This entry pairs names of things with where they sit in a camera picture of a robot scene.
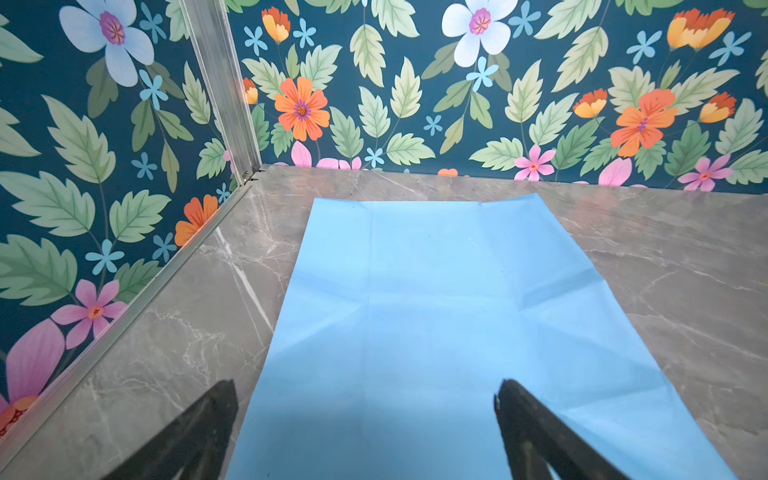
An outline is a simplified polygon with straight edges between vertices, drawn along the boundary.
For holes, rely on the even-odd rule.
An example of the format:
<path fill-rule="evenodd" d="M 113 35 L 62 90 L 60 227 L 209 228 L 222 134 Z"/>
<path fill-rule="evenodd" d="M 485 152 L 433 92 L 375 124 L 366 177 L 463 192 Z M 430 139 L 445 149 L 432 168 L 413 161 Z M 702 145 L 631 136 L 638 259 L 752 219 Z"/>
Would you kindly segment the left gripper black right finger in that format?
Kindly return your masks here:
<path fill-rule="evenodd" d="M 502 382 L 494 411 L 514 479 L 626 477 L 519 382 Z"/>

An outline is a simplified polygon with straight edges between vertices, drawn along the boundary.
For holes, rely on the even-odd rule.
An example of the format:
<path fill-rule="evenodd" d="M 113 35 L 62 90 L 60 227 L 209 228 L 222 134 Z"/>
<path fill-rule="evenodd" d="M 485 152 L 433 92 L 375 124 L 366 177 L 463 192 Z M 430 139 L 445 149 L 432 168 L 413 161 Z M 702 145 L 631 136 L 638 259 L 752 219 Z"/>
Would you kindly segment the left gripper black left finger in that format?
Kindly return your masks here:
<path fill-rule="evenodd" d="M 217 479 L 238 412 L 232 380 L 221 380 L 105 477 Z"/>

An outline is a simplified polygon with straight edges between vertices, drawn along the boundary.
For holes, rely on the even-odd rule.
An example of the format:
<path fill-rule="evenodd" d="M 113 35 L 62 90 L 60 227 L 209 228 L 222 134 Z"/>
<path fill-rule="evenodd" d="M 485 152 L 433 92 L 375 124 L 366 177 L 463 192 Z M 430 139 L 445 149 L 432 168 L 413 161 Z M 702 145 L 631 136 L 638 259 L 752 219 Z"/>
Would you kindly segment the light blue wrapping paper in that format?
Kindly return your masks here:
<path fill-rule="evenodd" d="M 231 479 L 506 479 L 521 383 L 633 479 L 729 479 L 542 199 L 316 199 Z"/>

